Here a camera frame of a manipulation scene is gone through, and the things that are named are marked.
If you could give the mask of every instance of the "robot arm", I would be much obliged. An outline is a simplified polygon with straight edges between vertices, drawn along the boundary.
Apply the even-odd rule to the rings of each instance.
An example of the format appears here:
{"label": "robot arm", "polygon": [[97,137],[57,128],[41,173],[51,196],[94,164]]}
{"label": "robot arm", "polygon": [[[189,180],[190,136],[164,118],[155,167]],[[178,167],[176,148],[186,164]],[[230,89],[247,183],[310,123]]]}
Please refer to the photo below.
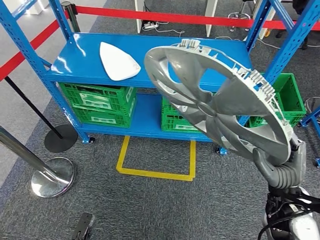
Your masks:
{"label": "robot arm", "polygon": [[306,173],[306,143],[301,140],[294,143],[291,140],[291,146],[291,152],[288,161],[280,166],[273,166],[259,148],[253,150],[253,161],[269,186],[276,189],[298,186],[303,182]]}
{"label": "robot arm", "polygon": [[309,196],[299,187],[306,173],[306,143],[295,135],[294,139],[297,140],[291,141],[290,158],[280,166],[272,165],[261,149],[253,151],[253,161],[269,184],[269,193],[263,218],[263,230],[268,240],[320,240],[317,223],[312,213],[309,213],[320,213],[319,199]]}

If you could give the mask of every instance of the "white table leg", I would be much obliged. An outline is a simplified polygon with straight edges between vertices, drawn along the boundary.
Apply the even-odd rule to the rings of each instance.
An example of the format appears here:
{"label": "white table leg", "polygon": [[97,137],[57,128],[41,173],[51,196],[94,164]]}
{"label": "white table leg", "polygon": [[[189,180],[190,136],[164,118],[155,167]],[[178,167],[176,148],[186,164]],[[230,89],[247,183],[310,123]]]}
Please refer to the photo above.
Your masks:
{"label": "white table leg", "polygon": [[[214,13],[216,12],[217,3],[218,3],[218,0],[208,0],[207,7],[205,9],[205,17],[214,17]],[[207,37],[210,36],[210,33],[211,31],[211,24],[206,24],[205,30],[207,31]]]}
{"label": "white table leg", "polygon": [[[145,0],[134,0],[134,6],[136,11],[143,12],[144,5],[145,5]],[[142,26],[143,26],[143,21],[140,19],[137,19],[137,31],[138,34],[140,33]]]}

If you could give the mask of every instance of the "gray carpet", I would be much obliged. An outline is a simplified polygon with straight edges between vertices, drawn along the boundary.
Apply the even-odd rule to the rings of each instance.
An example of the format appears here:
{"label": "gray carpet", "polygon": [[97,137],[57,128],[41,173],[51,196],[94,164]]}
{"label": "gray carpet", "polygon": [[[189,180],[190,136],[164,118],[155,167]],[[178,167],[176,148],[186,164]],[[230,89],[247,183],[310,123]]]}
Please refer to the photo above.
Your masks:
{"label": "gray carpet", "polygon": [[[132,9],[133,2],[109,0],[106,7]],[[205,1],[196,2],[197,7],[175,0],[162,4],[146,1],[152,11],[203,15]],[[231,0],[220,2],[217,11],[227,14],[240,6],[234,5]],[[91,31],[135,34],[133,26],[134,21],[120,23],[118,19],[98,17]],[[205,34],[204,26],[183,25],[180,29],[186,31],[186,37]],[[213,37],[245,35],[242,30],[230,33],[226,27],[214,27],[213,32]],[[318,37],[311,36],[310,44],[319,44]],[[266,41],[279,46],[282,40],[269,37]],[[314,62],[319,52],[319,48],[298,50],[285,69],[295,74],[303,99],[320,92],[317,83],[320,71]],[[272,48],[257,43],[251,56],[257,69],[264,71],[275,53]],[[52,100],[45,115],[54,125],[66,121]],[[252,162],[232,153],[217,155],[214,153],[212,143],[197,142],[195,178],[183,182],[118,173],[115,165],[122,136],[95,135],[95,143],[87,145],[78,139],[68,151],[54,154],[44,147],[48,131],[40,121],[26,145],[43,160],[62,156],[73,161],[77,168],[75,182],[57,198],[37,198],[30,190],[33,170],[17,160],[0,189],[2,239],[68,240],[82,212],[96,216],[92,237],[96,240],[256,239],[261,228],[260,214],[267,193],[266,181]],[[312,162],[320,156],[320,140],[311,126],[295,131],[307,143],[307,170],[303,186],[320,197],[320,171]],[[123,166],[186,174],[189,168],[189,146],[185,141],[132,137]],[[320,224],[320,216],[315,217]]]}

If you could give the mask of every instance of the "yellow taped square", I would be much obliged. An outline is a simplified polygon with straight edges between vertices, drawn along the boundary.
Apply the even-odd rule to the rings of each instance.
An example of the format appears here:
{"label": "yellow taped square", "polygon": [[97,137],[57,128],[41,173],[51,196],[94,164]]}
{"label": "yellow taped square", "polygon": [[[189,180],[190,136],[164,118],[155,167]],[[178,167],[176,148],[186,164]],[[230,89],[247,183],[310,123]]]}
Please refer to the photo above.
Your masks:
{"label": "yellow taped square", "polygon": [[120,154],[118,155],[118,163],[116,164],[116,170],[121,174],[135,175],[141,177],[149,177],[149,178],[159,178],[159,179],[171,179],[171,180],[180,180],[180,181],[189,181],[192,182],[195,177],[195,141],[190,141],[189,151],[189,170],[189,175],[186,174],[176,174],[176,173],[168,173],[168,172],[159,172],[159,171],[146,171],[140,169],[132,168],[124,168],[124,160],[126,156],[127,149],[128,147],[130,136],[125,136],[123,140],[122,147],[121,148]]}

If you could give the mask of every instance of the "power strip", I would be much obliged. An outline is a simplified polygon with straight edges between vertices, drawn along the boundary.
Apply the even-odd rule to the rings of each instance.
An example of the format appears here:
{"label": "power strip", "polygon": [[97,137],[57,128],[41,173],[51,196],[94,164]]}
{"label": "power strip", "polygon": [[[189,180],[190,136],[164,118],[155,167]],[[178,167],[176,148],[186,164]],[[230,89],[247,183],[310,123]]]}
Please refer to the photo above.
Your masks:
{"label": "power strip", "polygon": [[145,30],[149,30],[149,29],[156,29],[158,26],[159,25],[157,22],[155,22],[155,23],[148,22],[148,23],[145,23],[143,28],[145,29]]}

